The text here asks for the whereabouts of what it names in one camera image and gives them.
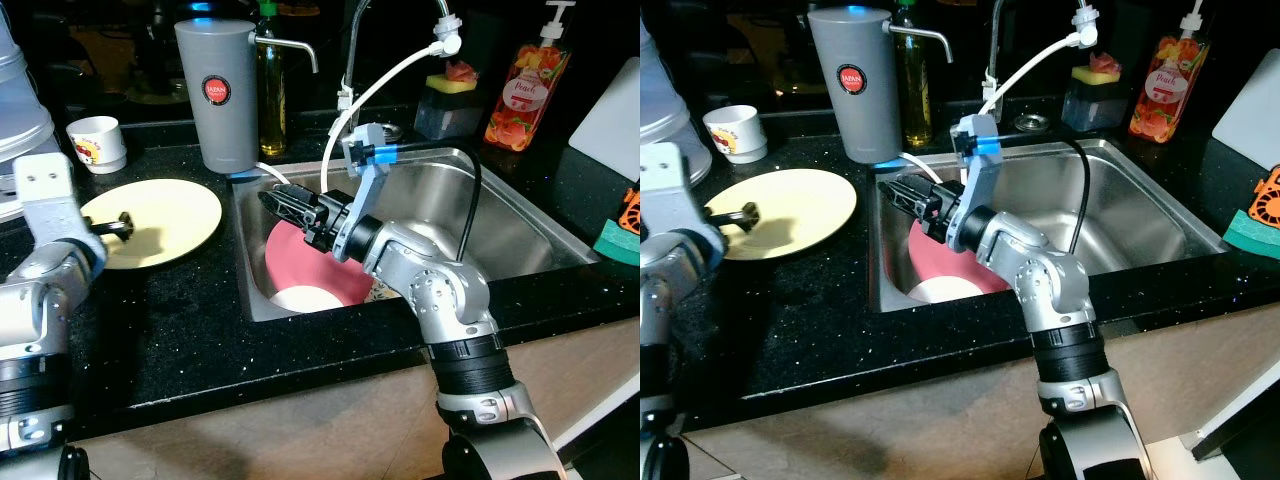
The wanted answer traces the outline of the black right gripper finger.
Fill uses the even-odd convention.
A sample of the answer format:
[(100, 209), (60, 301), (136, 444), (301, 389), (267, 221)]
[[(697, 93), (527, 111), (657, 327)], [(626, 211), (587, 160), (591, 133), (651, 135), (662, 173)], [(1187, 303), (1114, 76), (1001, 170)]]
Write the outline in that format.
[(913, 216), (934, 216), (940, 207), (940, 198), (928, 192), (888, 189), (882, 195), (887, 204)]
[(262, 206), (270, 211), (320, 211), (323, 202), (311, 191), (301, 186), (274, 186), (262, 192)]
[(319, 205), (298, 200), (264, 200), (262, 205), (269, 212), (301, 229), (312, 228), (321, 215)]
[(936, 182), (924, 175), (897, 175), (892, 180), (879, 183), (879, 192), (886, 198), (929, 198), (936, 197)]

